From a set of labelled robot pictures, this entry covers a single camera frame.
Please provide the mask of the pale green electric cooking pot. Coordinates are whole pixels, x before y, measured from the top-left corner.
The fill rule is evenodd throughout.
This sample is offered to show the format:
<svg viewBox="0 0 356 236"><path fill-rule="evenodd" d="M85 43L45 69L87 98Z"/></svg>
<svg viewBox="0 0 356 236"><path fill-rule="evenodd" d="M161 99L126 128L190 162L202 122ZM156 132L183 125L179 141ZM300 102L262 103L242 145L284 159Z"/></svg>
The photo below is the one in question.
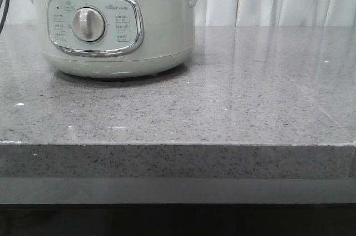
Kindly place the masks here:
<svg viewBox="0 0 356 236"><path fill-rule="evenodd" d="M41 51L70 75L125 78L183 63L197 0L31 0Z"/></svg>

